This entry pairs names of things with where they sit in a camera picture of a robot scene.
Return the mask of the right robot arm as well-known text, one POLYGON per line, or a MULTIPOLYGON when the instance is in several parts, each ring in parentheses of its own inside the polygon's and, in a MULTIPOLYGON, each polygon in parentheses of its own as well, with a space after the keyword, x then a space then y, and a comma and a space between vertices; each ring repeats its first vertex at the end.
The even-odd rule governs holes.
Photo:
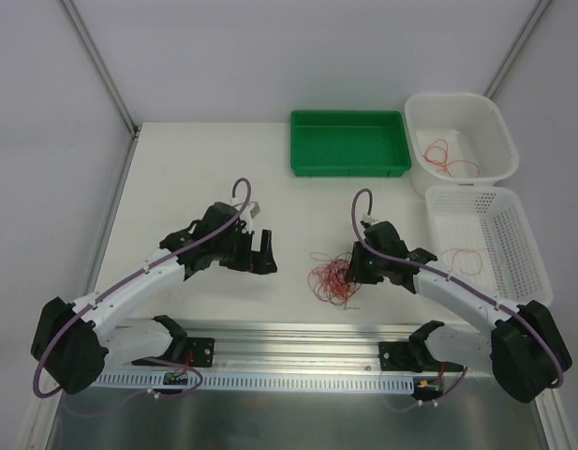
POLYGON ((348 275, 354 282, 388 279, 438 303, 471 327, 424 325, 423 337, 409 346, 416 368, 448 362, 490 374, 523 403, 563 384, 571 356, 545 304, 519 303, 473 286, 449 272, 433 253, 420 247, 408 250, 388 221, 354 221, 352 226, 356 241, 348 275))

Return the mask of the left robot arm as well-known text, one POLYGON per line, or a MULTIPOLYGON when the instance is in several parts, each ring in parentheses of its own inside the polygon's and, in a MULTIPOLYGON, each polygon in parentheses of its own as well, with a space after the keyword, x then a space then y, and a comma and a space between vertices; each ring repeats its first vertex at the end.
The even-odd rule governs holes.
POLYGON ((129 363, 146 365, 154 359, 158 364, 210 366, 211 357, 198 355, 191 337, 171 317, 158 315, 131 325, 123 321, 158 293, 212 263, 236 272, 275 273, 271 231, 262 231, 259 249, 252 248, 252 223, 258 213, 257 202, 215 202, 203 218, 168 234, 134 273, 107 290, 69 303, 59 297, 48 302, 31 345, 38 362, 33 379, 36 396, 47 396, 39 388, 43 372, 59 390, 74 395, 104 369, 129 363))

